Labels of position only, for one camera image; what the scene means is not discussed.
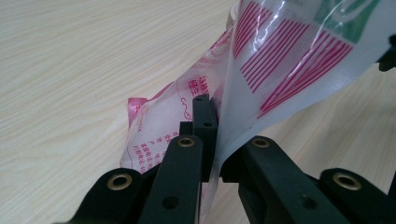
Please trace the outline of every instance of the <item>green printed area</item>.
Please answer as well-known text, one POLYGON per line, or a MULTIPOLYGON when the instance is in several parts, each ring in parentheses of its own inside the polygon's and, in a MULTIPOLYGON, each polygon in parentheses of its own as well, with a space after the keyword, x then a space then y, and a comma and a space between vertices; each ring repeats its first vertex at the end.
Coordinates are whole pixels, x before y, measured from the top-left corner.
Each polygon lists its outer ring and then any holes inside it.
POLYGON ((379 0, 323 0, 315 21, 336 35, 357 43, 379 0))

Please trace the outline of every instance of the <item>crumpled plastic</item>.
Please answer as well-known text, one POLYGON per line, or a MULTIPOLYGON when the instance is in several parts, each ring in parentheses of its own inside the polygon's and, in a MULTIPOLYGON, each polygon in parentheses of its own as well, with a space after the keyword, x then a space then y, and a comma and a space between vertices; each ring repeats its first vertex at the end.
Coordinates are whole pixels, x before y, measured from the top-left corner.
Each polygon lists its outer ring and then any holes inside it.
POLYGON ((120 164, 140 173, 160 163, 192 98, 209 94, 219 116, 207 214, 224 161, 270 125, 343 89, 389 48, 391 0, 241 1, 233 26, 150 100, 129 99, 128 147, 120 164))

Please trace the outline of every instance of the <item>screw hole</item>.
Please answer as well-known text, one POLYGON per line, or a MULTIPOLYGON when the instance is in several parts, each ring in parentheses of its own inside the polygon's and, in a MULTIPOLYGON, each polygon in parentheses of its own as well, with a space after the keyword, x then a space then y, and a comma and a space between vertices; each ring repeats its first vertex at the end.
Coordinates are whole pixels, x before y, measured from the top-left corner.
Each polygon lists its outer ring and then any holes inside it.
POLYGON ((336 173, 332 176, 332 180, 344 189, 359 190, 361 189, 361 182, 352 175, 336 173))
POLYGON ((309 210, 314 210, 318 207, 317 202, 306 195, 301 197, 301 205, 309 210))
POLYGON ((253 145, 255 147, 269 147, 270 143, 267 140, 255 138, 253 139, 253 145))
POLYGON ((177 143, 181 147, 190 147, 194 145, 194 140, 192 138, 181 138, 177 143))
POLYGON ((178 197, 169 196, 163 199, 163 207, 166 210, 172 210, 178 206, 178 197))
POLYGON ((126 189, 132 183, 132 177, 128 174, 118 174, 111 176, 107 181, 107 187, 112 190, 126 189))

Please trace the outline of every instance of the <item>table surface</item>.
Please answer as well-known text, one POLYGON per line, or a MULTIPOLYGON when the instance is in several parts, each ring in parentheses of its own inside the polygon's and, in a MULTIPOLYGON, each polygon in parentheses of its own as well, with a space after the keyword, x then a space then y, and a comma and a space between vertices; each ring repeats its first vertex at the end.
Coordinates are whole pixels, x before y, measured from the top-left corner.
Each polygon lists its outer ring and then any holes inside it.
MULTIPOLYGON (((175 80, 225 29, 233 0, 1 1, 0 223, 71 218, 119 167, 127 99, 175 80)), ((262 132, 312 176, 356 172, 388 192, 396 70, 374 64, 331 98, 262 132)), ((208 223, 248 223, 220 184, 208 223)))

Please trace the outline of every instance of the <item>red barcode-like stripes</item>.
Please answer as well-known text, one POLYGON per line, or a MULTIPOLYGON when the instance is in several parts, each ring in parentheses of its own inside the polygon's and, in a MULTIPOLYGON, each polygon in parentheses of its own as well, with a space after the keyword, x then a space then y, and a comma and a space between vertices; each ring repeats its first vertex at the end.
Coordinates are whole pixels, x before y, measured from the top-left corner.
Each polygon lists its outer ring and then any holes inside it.
POLYGON ((326 31, 320 32, 310 49, 262 104, 262 113, 259 117, 325 75, 352 49, 353 47, 348 43, 326 31))
POLYGON ((242 66, 241 71, 253 93, 272 75, 308 27, 295 21, 282 21, 242 66))
POLYGON ((272 12, 255 2, 250 2, 239 20, 233 43, 233 57, 236 58, 256 30, 270 18, 272 12))

